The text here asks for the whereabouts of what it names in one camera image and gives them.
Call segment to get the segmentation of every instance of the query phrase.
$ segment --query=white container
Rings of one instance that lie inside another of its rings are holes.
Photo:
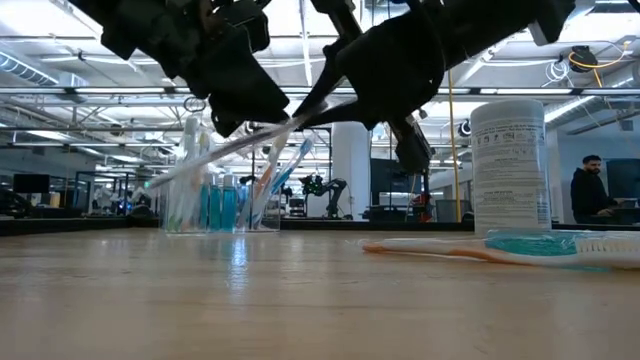
[[[471,113],[476,234],[550,229],[544,107],[507,100]]]

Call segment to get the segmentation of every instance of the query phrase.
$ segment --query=toothbrush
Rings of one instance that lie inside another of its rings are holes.
[[[490,248],[487,246],[495,245],[491,245],[490,241],[483,242],[481,240],[384,240],[365,244],[363,249],[372,253],[394,252],[462,256],[512,265],[640,268],[640,242],[637,238],[632,237],[607,238],[607,234],[602,234],[601,236],[574,237],[570,241],[567,241],[566,238],[559,241],[549,238],[543,241],[512,238],[509,243],[511,246],[517,246],[520,253]]]
[[[181,174],[193,171],[203,165],[206,165],[212,161],[216,161],[224,156],[230,155],[238,150],[241,150],[248,146],[255,146],[258,143],[267,141],[274,137],[287,133],[295,128],[300,127],[307,120],[307,116],[299,116],[292,118],[284,125],[274,127],[265,131],[259,131],[253,135],[239,138],[233,141],[229,141],[226,144],[207,152],[204,156],[191,161],[185,161],[180,165],[177,165],[173,169],[169,170],[166,174],[156,176],[151,179],[145,186],[148,189],[153,189],[163,184],[166,184]]]
[[[249,219],[249,214],[251,209],[258,209],[256,205],[259,205],[264,197],[264,193],[266,189],[270,189],[269,185],[273,181],[273,178],[276,175],[276,168],[278,167],[278,158],[280,158],[280,153],[287,145],[287,140],[289,139],[289,135],[291,134],[293,129],[279,135],[276,140],[271,145],[271,149],[269,150],[269,157],[267,163],[269,164],[265,171],[259,177],[259,180],[253,185],[253,197],[251,201],[247,201],[244,204],[242,211],[240,212],[240,218],[238,221],[238,227],[243,228]]]
[[[253,219],[251,220],[252,228],[257,228],[260,224],[260,221],[262,220],[262,213],[264,212],[264,208],[267,205],[266,202],[268,201],[269,197],[278,192],[280,186],[289,179],[289,177],[293,173],[293,170],[295,170],[298,165],[300,165],[300,162],[302,162],[302,159],[304,159],[304,157],[311,151],[312,147],[313,137],[306,138],[302,142],[302,144],[300,144],[298,153],[295,154],[291,158],[291,160],[289,160],[289,163],[276,174],[275,181],[273,181],[273,185],[271,186],[271,191],[264,191],[260,199],[256,201],[257,205],[254,206],[256,213],[253,214]]]
[[[187,118],[185,128],[180,141],[183,149],[183,157],[180,163],[187,162],[195,155],[195,136],[198,130],[198,119],[195,117]],[[174,184],[171,184],[170,194],[175,198],[176,194],[185,194],[188,192],[188,182],[190,174],[182,174]],[[188,205],[188,199],[185,196],[177,196],[177,200],[169,203],[170,206],[170,225],[174,231],[180,231],[184,228],[184,212]]]

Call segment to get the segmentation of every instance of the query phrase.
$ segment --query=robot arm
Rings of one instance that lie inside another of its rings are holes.
[[[330,218],[338,217],[338,200],[342,191],[347,187],[344,179],[333,179],[326,184],[322,183],[322,177],[319,175],[308,175],[300,179],[302,183],[302,193],[306,196],[315,195],[322,196],[329,191],[329,205],[327,205],[327,213]]]
[[[134,191],[134,192],[133,192],[133,194],[131,195],[131,200],[129,200],[129,201],[130,201],[132,204],[135,204],[135,203],[137,203],[137,202],[138,202],[138,200],[140,200],[140,198],[141,198],[141,197],[143,197],[143,196],[148,196],[148,195],[147,195],[147,192],[146,192],[143,188],[138,187],[138,188],[136,189],[136,191]]]
[[[253,58],[269,45],[268,1],[71,0],[103,25],[102,43],[123,59],[140,49],[170,78],[209,99],[218,133],[244,121],[277,123],[288,99]],[[325,68],[294,115],[305,127],[388,122],[396,153],[411,173],[427,173],[431,149],[406,119],[437,94],[447,70],[526,27],[536,43],[555,42],[575,0],[407,0],[410,11],[362,33],[351,0],[312,0],[338,31],[325,47]],[[325,109],[325,98],[347,79],[358,99]]]

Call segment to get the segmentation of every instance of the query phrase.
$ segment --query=product label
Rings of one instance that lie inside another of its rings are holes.
[[[478,127],[472,140],[476,227],[549,228],[544,122],[510,117]]]

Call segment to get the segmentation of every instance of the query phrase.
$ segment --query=yellow cable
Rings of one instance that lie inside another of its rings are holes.
[[[576,65],[578,65],[578,66],[582,66],[582,67],[587,68],[587,69],[604,69],[604,68],[609,67],[611,65],[617,64],[620,61],[622,61],[622,59],[624,59],[624,55],[625,55],[624,52],[627,50],[627,45],[628,44],[626,44],[626,43],[624,44],[624,48],[622,50],[622,54],[620,55],[620,57],[617,60],[614,60],[614,61],[612,61],[610,63],[606,63],[606,64],[602,64],[602,65],[587,65],[587,64],[583,64],[581,62],[573,60],[573,55],[576,54],[574,52],[569,54],[569,61],[574,63],[574,64],[576,64]]]
[[[71,147],[68,147],[68,151],[67,151],[67,163],[66,163],[66,178],[64,180],[64,206],[65,208],[68,208],[69,204],[67,204],[67,194],[69,193],[69,164],[71,164]]]
[[[453,178],[456,182],[456,219],[462,221],[462,213],[460,212],[460,184],[458,181],[458,152],[456,151],[456,138],[453,131],[453,75],[449,70],[449,131],[451,132],[451,152],[453,154]]]
[[[598,70],[593,69],[593,75],[596,76],[596,81],[598,82],[598,86],[603,87],[602,80],[600,80],[600,75],[598,75]]]

